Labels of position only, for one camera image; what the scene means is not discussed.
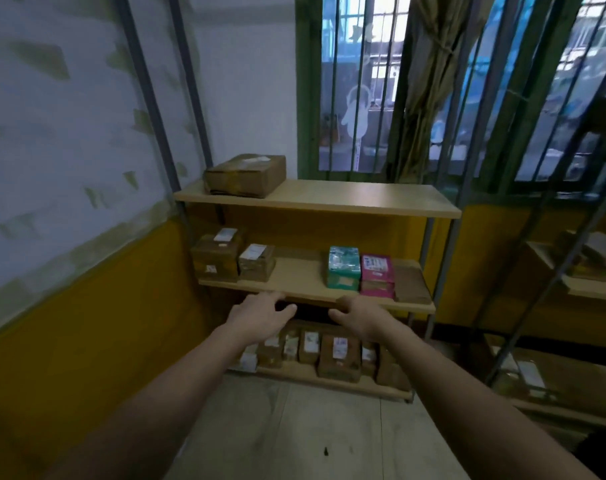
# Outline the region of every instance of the concrete floor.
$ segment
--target concrete floor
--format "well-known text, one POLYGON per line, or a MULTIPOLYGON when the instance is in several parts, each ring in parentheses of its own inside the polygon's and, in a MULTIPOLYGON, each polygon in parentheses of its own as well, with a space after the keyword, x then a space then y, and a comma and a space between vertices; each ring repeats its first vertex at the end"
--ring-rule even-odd
POLYGON ((465 480, 416 398, 398 403, 228 372, 166 480, 465 480))

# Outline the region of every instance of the curtain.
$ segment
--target curtain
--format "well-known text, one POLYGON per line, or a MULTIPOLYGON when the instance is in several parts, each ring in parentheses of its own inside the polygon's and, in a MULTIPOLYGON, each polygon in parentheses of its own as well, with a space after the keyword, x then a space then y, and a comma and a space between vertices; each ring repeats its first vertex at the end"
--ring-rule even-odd
MULTIPOLYGON (((467 11, 471 0, 412 0, 410 6, 412 60, 396 181, 420 183, 427 167, 434 118, 454 85, 467 11)), ((482 0, 473 27, 478 37, 494 0, 482 0)))

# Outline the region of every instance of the teal box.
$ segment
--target teal box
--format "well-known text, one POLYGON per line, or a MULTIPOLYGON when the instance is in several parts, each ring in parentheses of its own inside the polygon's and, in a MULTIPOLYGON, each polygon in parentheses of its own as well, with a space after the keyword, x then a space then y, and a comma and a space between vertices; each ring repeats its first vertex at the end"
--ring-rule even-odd
POLYGON ((327 267, 327 287, 339 290, 359 290, 361 257, 358 248, 332 246, 327 267))

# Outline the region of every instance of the tile floor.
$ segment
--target tile floor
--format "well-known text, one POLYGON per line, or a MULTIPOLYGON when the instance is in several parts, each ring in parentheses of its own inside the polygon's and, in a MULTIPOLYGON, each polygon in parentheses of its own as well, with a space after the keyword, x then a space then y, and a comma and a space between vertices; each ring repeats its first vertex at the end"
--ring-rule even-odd
POLYGON ((166 480, 467 480, 417 398, 228 372, 166 480))

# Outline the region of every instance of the shelf board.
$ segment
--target shelf board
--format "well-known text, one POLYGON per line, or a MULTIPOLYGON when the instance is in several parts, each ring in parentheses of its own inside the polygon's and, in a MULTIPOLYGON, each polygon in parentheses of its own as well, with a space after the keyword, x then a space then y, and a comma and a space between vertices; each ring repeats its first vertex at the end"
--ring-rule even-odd
MULTIPOLYGON (((549 254, 549 244, 528 242, 528 246, 549 269, 554 269, 554 261, 549 254)), ((563 284, 570 295, 606 300, 606 282, 583 280, 564 274, 560 283, 563 284)))
MULTIPOLYGON (((276 266, 272 271, 269 281, 266 283, 250 280, 238 280, 237 282, 219 281, 214 279, 199 278, 198 283, 203 286, 243 290, 253 293, 261 291, 282 291, 288 299, 304 299, 310 301, 321 301, 335 303, 341 296, 358 294, 356 291, 337 290, 328 288, 323 278, 327 260, 323 259, 323 253, 306 250, 276 249, 276 266)), ((413 260, 393 260, 398 264, 419 267, 413 260)), ((387 310, 400 312, 413 312, 431 314, 436 311, 434 303, 402 303, 390 298, 374 298, 379 305, 387 310)))
POLYGON ((374 382, 374 379, 368 376, 361 376, 361 380, 358 383, 320 378, 316 375, 316 368, 314 365, 294 362, 292 360, 284 360, 283 366, 280 369, 258 367, 256 372, 263 376, 278 379, 289 379, 292 381, 304 382, 333 389, 342 389, 350 392, 360 392, 386 399, 406 399, 407 401, 411 401, 412 397, 414 396, 412 391, 406 392, 393 387, 379 386, 374 382))
POLYGON ((286 180, 266 198, 210 195, 199 180, 176 192, 185 202, 248 205, 273 209, 326 210, 389 216, 458 219, 461 211, 431 185, 286 180))

